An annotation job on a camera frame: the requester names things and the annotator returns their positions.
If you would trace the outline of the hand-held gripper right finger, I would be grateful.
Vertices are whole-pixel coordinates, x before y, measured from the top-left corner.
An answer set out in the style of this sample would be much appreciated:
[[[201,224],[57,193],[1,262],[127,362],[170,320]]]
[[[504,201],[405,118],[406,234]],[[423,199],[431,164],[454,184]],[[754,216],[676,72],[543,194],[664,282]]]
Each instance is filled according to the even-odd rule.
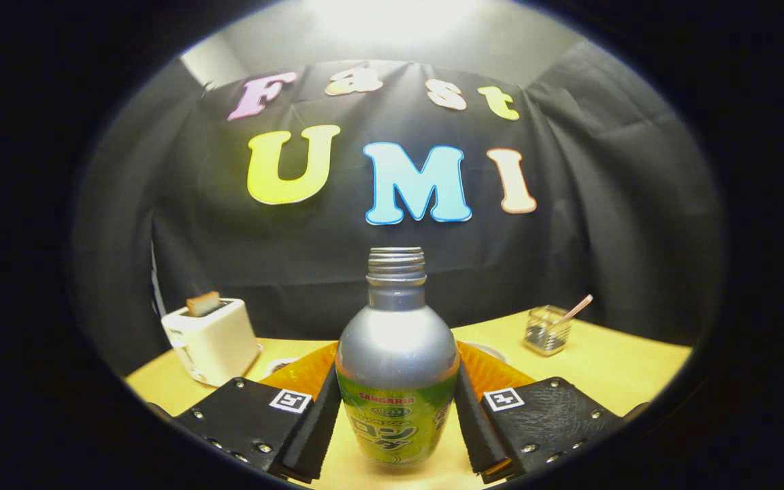
[[[472,470],[491,484],[544,474],[637,416],[601,406],[560,376],[535,380],[458,342],[455,409]]]

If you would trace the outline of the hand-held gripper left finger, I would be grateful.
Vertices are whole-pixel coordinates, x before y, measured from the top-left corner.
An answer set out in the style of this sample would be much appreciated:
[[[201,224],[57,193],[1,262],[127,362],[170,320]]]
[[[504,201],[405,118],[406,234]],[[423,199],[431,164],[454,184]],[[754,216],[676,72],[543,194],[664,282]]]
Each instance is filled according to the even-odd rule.
[[[321,477],[342,400],[337,348],[330,342],[261,381],[234,376],[175,415],[149,406],[242,464],[310,484]]]

